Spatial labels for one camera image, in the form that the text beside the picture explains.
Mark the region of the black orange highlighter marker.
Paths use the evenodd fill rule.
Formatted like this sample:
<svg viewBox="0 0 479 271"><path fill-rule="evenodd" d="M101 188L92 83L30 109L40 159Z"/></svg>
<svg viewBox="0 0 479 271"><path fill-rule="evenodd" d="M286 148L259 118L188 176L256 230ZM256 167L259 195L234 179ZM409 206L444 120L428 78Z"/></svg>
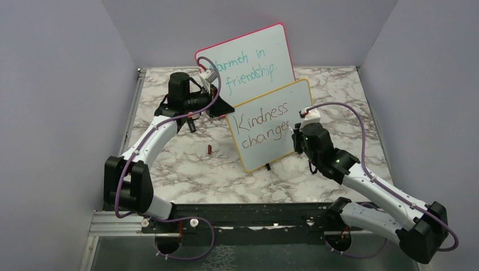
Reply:
<svg viewBox="0 0 479 271"><path fill-rule="evenodd" d="M191 133L195 133L197 129L196 129L194 120L193 120L193 119L189 119L189 120L187 121L187 124L188 124L188 127L189 127L189 129L190 129L190 132L191 132Z"/></svg>

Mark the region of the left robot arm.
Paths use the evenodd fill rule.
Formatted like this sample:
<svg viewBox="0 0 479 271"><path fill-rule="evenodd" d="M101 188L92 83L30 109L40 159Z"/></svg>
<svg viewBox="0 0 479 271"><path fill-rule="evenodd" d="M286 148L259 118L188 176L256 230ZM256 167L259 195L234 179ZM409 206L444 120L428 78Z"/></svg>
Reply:
<svg viewBox="0 0 479 271"><path fill-rule="evenodd" d="M118 212L121 208L131 213L156 218L161 230L169 232L177 226L174 205L154 194L149 167L165 145L188 124L195 131L194 116L206 113L219 117L234 112L234 108L220 98L213 84L219 75L207 69L199 75L199 91L191 92L194 79L185 72L175 72L168 81L168 93L155 110L147 131L119 157L110 156L104 164L103 200Z"/></svg>

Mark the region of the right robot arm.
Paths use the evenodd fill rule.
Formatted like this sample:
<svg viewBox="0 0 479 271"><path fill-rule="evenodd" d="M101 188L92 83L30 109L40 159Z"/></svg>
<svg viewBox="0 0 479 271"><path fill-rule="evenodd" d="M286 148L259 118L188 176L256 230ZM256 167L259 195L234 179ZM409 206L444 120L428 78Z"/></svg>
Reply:
<svg viewBox="0 0 479 271"><path fill-rule="evenodd" d="M352 200L337 199L326 214L327 225L339 230L354 226L371 231L397 244L410 258L428 264L448 237L446 208L428 204L384 182L360 160L333 146L329 132L320 123L294 125L292 140L299 154L306 154L310 171L353 189L382 210L367 210Z"/></svg>

